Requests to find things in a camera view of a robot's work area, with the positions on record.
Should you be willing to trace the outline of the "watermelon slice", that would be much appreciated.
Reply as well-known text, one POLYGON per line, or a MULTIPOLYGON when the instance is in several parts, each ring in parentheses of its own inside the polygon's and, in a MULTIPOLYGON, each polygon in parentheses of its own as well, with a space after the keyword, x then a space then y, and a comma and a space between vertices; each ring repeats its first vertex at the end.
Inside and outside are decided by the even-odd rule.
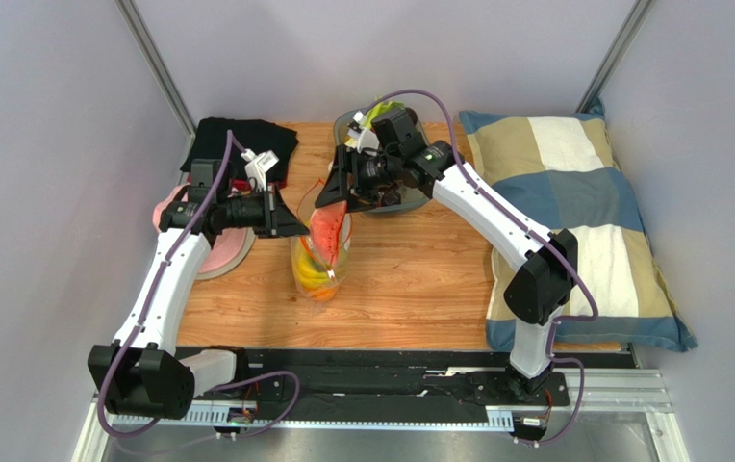
POLYGON ((327 266, 334 266, 338 260, 340 233, 346 216, 346 202, 316 208, 311 215, 311 242, 317 256, 327 266))

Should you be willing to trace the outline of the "clear orange zip top bag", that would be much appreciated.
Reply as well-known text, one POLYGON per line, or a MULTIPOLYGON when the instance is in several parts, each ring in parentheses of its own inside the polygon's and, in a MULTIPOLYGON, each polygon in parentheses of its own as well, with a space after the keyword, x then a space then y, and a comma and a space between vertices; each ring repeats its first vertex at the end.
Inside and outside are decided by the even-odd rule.
POLYGON ((324 181, 317 179, 304 194, 297 216, 309 235, 291 238, 291 270, 297 290, 314 303, 330 301, 347 276, 352 220, 345 202, 325 206, 318 214, 315 201, 324 181))

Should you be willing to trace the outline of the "yellow bananas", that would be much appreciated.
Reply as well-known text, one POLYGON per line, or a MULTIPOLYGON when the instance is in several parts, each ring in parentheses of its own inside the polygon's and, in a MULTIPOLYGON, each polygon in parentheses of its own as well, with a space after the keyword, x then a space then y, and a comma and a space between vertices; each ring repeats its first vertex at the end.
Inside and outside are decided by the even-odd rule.
POLYGON ((329 282, 328 272, 310 254, 301 252, 295 266, 298 281, 308 291, 314 291, 329 282))

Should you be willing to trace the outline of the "orange fruit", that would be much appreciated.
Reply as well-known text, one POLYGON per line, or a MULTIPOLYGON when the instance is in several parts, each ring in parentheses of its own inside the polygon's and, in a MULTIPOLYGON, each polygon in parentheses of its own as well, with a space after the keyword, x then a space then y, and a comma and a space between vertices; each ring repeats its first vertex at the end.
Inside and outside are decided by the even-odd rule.
POLYGON ((331 288, 319 288, 315 291, 312 291, 310 293, 311 300, 315 302, 326 302, 329 301, 334 297, 336 294, 338 288, 337 287, 331 287, 331 288))

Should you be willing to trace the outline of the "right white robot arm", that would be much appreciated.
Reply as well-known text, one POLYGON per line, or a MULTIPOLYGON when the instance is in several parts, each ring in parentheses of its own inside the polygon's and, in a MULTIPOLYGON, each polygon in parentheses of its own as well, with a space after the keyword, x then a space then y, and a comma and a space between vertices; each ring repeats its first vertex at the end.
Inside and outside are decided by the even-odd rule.
POLYGON ((357 144, 337 146, 316 208, 368 211, 405 187, 470 224, 515 272, 503 292, 516 317, 505 388, 518 401, 542 395, 552 372, 551 328, 575 285, 576 238, 550 231, 498 197, 452 145, 426 139, 412 109, 393 108, 372 121, 356 113, 348 128, 357 144))

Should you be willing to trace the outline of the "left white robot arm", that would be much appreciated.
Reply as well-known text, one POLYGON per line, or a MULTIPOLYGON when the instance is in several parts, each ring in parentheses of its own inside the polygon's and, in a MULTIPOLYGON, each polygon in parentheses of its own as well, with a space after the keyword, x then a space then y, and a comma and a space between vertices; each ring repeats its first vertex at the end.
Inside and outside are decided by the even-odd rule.
POLYGON ((153 263, 134 307, 112 342, 89 354, 102 413, 181 419, 194 398, 234 380, 240 352, 230 347, 175 356, 175 335, 198 272, 226 230, 259 238, 309 230, 276 185, 260 181, 254 192, 231 193, 229 174, 225 161, 194 161, 190 184, 162 211, 153 263))

